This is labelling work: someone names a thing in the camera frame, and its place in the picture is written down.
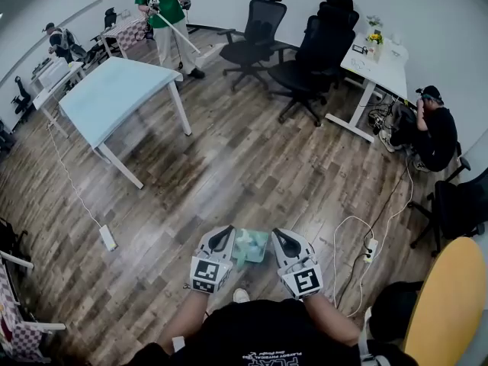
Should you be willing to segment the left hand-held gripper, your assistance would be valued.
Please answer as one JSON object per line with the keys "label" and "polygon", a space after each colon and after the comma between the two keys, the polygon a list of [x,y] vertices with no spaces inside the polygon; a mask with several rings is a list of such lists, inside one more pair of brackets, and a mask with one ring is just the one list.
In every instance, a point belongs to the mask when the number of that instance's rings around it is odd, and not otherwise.
{"label": "left hand-held gripper", "polygon": [[215,294],[226,283],[233,270],[232,256],[236,228],[217,227],[205,233],[199,242],[197,255],[191,258],[190,288]]}

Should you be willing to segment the person's left forearm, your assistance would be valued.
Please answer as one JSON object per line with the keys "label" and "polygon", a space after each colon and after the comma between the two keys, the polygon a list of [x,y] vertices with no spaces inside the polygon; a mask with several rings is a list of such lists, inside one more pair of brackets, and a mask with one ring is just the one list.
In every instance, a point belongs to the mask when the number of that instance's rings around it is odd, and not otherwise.
{"label": "person's left forearm", "polygon": [[187,339],[193,336],[202,326],[206,316],[210,295],[191,290],[184,302],[165,324],[158,339],[158,344],[167,354],[175,350],[172,340],[182,336]]}

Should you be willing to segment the white power strip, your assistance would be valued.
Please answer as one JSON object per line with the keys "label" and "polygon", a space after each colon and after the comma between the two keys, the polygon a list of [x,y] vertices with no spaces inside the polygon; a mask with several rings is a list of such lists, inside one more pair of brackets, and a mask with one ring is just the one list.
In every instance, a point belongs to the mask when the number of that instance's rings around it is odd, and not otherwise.
{"label": "white power strip", "polygon": [[115,242],[114,237],[112,236],[108,226],[103,225],[99,229],[99,233],[107,250],[110,252],[114,251],[117,248],[117,243]]}
{"label": "white power strip", "polygon": [[364,246],[366,249],[366,252],[365,252],[366,255],[364,257],[364,261],[368,264],[371,264],[375,255],[376,255],[378,241],[373,237],[367,238]]}

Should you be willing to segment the checkered cloth table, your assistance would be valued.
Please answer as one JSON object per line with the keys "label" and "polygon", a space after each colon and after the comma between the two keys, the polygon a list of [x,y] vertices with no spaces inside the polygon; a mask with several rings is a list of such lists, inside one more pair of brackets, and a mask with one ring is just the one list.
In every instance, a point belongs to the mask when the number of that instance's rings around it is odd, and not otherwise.
{"label": "checkered cloth table", "polygon": [[108,46],[108,40],[114,39],[118,45],[122,57],[127,59],[127,51],[137,45],[139,42],[146,40],[146,18],[128,18],[113,27],[104,30],[101,34],[101,40],[107,51],[108,57],[113,56],[113,52]]}
{"label": "checkered cloth table", "polygon": [[0,260],[0,346],[4,353],[19,363],[49,364],[40,347],[49,334],[66,330],[64,323],[30,321],[21,314],[7,267]]}

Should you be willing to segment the crumpled white tissue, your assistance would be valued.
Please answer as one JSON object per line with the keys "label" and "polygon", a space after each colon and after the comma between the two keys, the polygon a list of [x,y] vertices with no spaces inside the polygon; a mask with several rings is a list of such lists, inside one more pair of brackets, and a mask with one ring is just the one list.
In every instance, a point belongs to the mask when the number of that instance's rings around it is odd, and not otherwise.
{"label": "crumpled white tissue", "polygon": [[267,238],[268,235],[261,231],[241,229],[236,243],[245,254],[259,254],[264,249]]}

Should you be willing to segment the black round stool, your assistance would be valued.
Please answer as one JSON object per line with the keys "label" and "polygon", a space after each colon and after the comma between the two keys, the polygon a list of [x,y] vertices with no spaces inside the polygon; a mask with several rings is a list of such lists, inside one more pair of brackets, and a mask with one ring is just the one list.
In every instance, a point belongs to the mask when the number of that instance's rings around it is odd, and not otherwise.
{"label": "black round stool", "polygon": [[371,308],[369,327],[374,339],[393,342],[404,339],[423,281],[398,281],[387,285]]}

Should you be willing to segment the flower vase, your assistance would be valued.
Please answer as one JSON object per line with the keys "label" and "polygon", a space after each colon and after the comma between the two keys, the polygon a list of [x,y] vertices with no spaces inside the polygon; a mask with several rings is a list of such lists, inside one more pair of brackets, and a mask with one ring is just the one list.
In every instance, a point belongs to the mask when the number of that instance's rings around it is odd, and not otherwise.
{"label": "flower vase", "polygon": [[375,62],[380,59],[384,37],[382,34],[383,22],[377,15],[368,15],[367,23],[369,25],[366,41],[368,43],[368,56]]}

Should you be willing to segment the person's black shirt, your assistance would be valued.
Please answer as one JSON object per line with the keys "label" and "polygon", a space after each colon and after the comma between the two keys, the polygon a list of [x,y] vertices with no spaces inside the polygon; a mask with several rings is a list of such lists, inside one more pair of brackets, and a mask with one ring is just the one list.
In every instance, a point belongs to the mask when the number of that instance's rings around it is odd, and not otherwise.
{"label": "person's black shirt", "polygon": [[358,344],[337,342],[319,330],[303,301],[228,303],[207,313],[191,337],[172,340],[167,354],[157,342],[124,366],[361,366]]}

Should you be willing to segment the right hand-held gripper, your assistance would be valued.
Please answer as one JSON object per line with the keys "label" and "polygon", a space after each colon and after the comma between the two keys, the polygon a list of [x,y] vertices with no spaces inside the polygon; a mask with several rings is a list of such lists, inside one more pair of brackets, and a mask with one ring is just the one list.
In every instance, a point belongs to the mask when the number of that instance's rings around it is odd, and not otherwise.
{"label": "right hand-held gripper", "polygon": [[[274,228],[271,241],[278,263],[278,276],[295,300],[302,300],[323,288],[321,267],[308,240],[291,230]],[[288,266],[292,258],[302,258]]]}

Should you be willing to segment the white standing desk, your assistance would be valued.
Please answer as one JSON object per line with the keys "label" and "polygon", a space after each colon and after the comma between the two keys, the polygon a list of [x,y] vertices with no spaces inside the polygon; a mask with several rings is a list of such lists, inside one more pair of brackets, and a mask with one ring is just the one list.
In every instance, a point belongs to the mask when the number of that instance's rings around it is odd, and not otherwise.
{"label": "white standing desk", "polygon": [[354,80],[346,79],[363,90],[354,114],[349,120],[343,120],[328,113],[326,114],[326,119],[369,143],[373,143],[374,137],[358,127],[359,120],[366,111],[371,96],[377,94],[376,87],[383,88],[386,92],[399,99],[407,99],[405,65],[408,57],[404,48],[395,47],[389,39],[386,39],[379,46],[378,56],[368,56],[366,53],[362,53],[363,49],[367,50],[368,48],[366,35],[357,34],[352,46],[340,64],[341,68],[363,78],[361,84]]}

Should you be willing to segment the person's right forearm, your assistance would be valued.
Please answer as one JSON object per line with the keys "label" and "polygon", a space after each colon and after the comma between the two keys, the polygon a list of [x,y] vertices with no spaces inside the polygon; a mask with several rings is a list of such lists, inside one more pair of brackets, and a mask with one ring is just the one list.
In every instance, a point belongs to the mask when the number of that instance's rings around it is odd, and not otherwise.
{"label": "person's right forearm", "polygon": [[321,293],[303,299],[303,304],[310,318],[319,330],[342,344],[358,344],[361,330],[347,316],[338,311]]}

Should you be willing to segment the white long desk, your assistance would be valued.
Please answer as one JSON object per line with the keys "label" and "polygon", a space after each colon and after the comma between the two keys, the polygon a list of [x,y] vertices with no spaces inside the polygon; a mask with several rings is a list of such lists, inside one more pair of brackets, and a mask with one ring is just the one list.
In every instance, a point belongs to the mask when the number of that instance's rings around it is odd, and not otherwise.
{"label": "white long desk", "polygon": [[40,83],[43,89],[34,98],[33,104],[37,111],[41,111],[48,121],[66,138],[69,134],[59,125],[56,118],[47,110],[46,105],[51,98],[70,80],[77,82],[86,77],[83,69],[83,62],[72,62],[68,64],[64,59],[59,59],[40,76]]}

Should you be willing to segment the white flat mop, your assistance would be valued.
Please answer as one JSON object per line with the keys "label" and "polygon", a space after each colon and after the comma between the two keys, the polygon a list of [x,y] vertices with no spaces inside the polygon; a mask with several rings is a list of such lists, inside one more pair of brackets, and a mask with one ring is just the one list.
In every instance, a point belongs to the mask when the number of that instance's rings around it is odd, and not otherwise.
{"label": "white flat mop", "polygon": [[182,34],[173,24],[171,24],[164,16],[160,13],[156,14],[161,20],[163,20],[172,31],[177,34],[189,47],[197,54],[195,58],[195,66],[202,69],[207,63],[214,60],[219,56],[220,51],[226,46],[225,43],[215,43],[213,46],[202,53],[184,34]]}

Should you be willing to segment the light blue table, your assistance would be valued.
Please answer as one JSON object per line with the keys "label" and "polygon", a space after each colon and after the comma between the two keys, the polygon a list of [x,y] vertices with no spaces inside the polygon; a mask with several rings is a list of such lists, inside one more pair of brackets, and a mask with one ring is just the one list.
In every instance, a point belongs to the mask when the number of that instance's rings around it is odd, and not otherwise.
{"label": "light blue table", "polygon": [[111,57],[83,78],[59,106],[92,150],[142,189],[143,183],[107,147],[106,140],[164,88],[169,90],[185,135],[190,136],[191,126],[175,84],[182,80],[182,74],[172,69]]}

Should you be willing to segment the round yellow wooden table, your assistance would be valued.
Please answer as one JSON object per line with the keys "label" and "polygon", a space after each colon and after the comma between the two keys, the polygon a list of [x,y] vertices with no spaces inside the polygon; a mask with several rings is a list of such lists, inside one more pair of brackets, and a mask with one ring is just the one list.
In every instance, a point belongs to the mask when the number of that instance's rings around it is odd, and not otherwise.
{"label": "round yellow wooden table", "polygon": [[486,301],[486,263],[460,237],[435,258],[407,329],[404,352],[418,366],[455,366],[475,336]]}

